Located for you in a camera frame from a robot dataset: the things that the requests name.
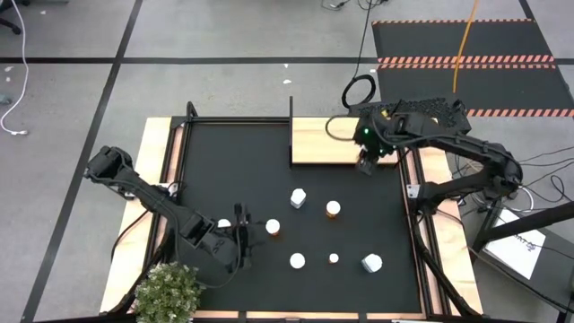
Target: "white paper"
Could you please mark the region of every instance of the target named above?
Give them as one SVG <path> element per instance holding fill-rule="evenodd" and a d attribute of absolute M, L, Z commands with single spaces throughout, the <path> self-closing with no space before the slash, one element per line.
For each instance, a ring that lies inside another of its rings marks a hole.
<path fill-rule="evenodd" d="M 502 210 L 495 226 L 511 223 L 517 219 L 518 216 L 509 210 Z M 541 248 L 536 246 L 543 246 L 545 239 L 546 236 L 533 230 L 489 242 L 484 249 L 526 279 L 530 279 L 540 256 Z"/>

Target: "warning stripe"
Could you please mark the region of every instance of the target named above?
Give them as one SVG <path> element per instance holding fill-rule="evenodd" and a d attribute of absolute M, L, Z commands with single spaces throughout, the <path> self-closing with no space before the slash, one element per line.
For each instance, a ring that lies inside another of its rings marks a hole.
<path fill-rule="evenodd" d="M 379 58 L 378 62 L 383 64 L 394 64 L 398 60 L 399 64 L 403 62 L 408 63 L 426 63 L 427 60 L 429 63 L 451 63 L 455 64 L 457 62 L 457 57 L 384 57 Z M 460 57 L 460 64 L 469 64 L 469 63 L 551 63 L 554 61 L 554 57 L 551 55 L 510 55 L 510 56 L 468 56 Z"/>
<path fill-rule="evenodd" d="M 574 117 L 574 109 L 469 109 L 468 117 Z"/>
<path fill-rule="evenodd" d="M 475 19 L 473 22 L 533 22 L 532 19 Z M 380 23 L 466 23 L 468 20 L 465 19 L 454 19 L 454 20 L 399 20 L 399 21 L 373 21 L 372 24 Z"/>
<path fill-rule="evenodd" d="M 438 59 L 431 57 L 429 63 L 439 62 Z M 412 69 L 454 69 L 456 64 L 396 64 L 395 59 L 391 60 L 389 64 L 380 64 L 377 69 L 393 69 L 393 68 L 412 68 Z M 554 64 L 459 64 L 459 69 L 555 69 Z"/>

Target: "wooden table frame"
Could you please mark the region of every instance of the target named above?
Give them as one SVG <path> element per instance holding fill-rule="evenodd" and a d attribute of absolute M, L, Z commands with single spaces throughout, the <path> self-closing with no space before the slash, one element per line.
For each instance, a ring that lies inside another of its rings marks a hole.
<path fill-rule="evenodd" d="M 262 122 L 280 120 L 281 118 L 260 118 Z M 290 123 L 291 127 L 291 161 L 294 163 L 355 163 L 358 148 L 352 143 L 344 143 L 331 139 L 325 134 L 327 118 L 283 118 Z M 207 122 L 217 122 L 218 118 L 204 118 Z M 184 118 L 148 118 L 143 132 L 142 143 L 138 153 L 135 171 L 142 179 L 149 183 L 173 182 L 178 180 L 178 166 L 185 155 L 186 145 L 182 141 L 187 138 L 188 127 L 184 127 Z M 337 120 L 330 127 L 331 131 L 339 136 L 350 136 L 356 125 L 356 118 L 343 118 Z M 420 165 L 424 179 L 441 183 L 451 179 L 446 155 L 443 151 L 434 148 L 421 149 Z M 406 182 L 417 183 L 415 153 L 408 153 L 404 158 L 404 165 L 408 169 L 409 179 L 401 176 L 403 188 Z M 395 163 L 396 156 L 389 156 L 381 160 L 382 163 Z M 452 214 L 459 218 L 457 203 L 444 201 L 439 210 Z M 124 218 L 120 226 L 122 232 L 135 218 L 144 211 L 139 201 L 126 202 Z M 426 234 L 425 221 L 420 224 L 424 242 L 429 246 L 429 236 Z M 478 295 L 474 271 L 468 255 L 465 233 L 462 226 L 440 213 L 432 216 L 432 226 L 439 248 L 440 262 L 445 275 L 465 298 L 468 304 L 476 311 L 482 312 L 482 305 Z M 118 304 L 125 293 L 140 275 L 146 259 L 157 248 L 163 236 L 165 219 L 151 214 L 145 216 L 130 232 L 122 239 L 116 248 L 114 259 L 109 270 L 109 279 L 101 304 L 101 311 L 110 310 Z M 150 243 L 150 235 L 156 239 Z M 418 271 L 419 285 L 422 285 L 421 272 L 425 271 L 430 292 L 427 304 L 432 307 L 435 314 L 443 313 L 443 304 L 440 301 L 437 281 L 430 269 Z M 425 319 L 425 313 L 430 312 L 424 308 L 421 295 L 422 313 L 368 313 L 367 319 Z M 453 314 L 457 314 L 454 306 L 450 306 Z M 248 311 L 247 319 L 359 319 L 359 313 L 328 313 L 328 312 L 263 312 Z M 199 310 L 195 318 L 203 319 L 236 319 L 238 311 Z"/>

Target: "potted plant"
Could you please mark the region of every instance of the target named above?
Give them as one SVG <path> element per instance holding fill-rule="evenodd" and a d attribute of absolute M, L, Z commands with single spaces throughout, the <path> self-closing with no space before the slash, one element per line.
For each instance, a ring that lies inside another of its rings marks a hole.
<path fill-rule="evenodd" d="M 187 323 L 199 306 L 203 287 L 196 283 L 197 268 L 178 263 L 159 264 L 135 289 L 139 323 Z"/>

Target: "orange cable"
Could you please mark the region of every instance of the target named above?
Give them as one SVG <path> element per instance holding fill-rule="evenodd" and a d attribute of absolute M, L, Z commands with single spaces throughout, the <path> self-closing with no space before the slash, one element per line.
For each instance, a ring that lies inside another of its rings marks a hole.
<path fill-rule="evenodd" d="M 460 65 L 460 57 L 463 55 L 463 49 L 465 48 L 466 43 L 466 36 L 468 36 L 468 32 L 470 31 L 470 25 L 473 23 L 476 8 L 478 8 L 478 0 L 474 0 L 473 11 L 470 14 L 470 19 L 468 19 L 468 22 L 466 23 L 465 36 L 463 36 L 463 41 L 460 43 L 460 48 L 458 49 L 457 66 L 455 67 L 455 79 L 452 81 L 453 93 L 457 92 L 458 66 Z"/>

